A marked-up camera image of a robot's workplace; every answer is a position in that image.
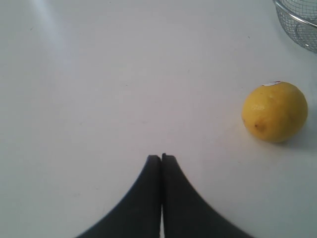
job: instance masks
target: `lemon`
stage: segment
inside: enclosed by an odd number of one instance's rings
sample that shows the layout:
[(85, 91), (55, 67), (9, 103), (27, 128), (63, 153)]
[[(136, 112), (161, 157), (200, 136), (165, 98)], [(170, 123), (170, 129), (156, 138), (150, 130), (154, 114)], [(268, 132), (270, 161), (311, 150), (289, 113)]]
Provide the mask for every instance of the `lemon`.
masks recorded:
[(255, 89), (245, 100), (242, 120), (255, 137), (282, 142), (304, 125), (308, 106), (304, 94), (293, 84), (275, 81)]

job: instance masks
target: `white surface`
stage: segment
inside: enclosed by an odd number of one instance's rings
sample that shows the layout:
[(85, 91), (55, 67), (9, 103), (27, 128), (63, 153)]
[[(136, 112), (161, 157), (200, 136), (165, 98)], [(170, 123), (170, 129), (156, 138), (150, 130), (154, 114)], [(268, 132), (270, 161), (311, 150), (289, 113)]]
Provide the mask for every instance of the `white surface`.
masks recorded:
[[(317, 237), (317, 57), (270, 0), (5, 0), (0, 22), (2, 238), (78, 235), (162, 152), (250, 234)], [(310, 109), (283, 145), (240, 119), (273, 80)]]

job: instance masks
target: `wire mesh basket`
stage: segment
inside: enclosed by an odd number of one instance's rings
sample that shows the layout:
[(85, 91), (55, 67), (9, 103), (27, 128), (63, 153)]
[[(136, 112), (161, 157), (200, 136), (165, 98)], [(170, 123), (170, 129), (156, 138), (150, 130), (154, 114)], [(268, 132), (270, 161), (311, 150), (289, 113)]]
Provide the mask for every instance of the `wire mesh basket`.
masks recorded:
[(298, 45), (317, 53), (317, 0), (273, 0), (278, 19)]

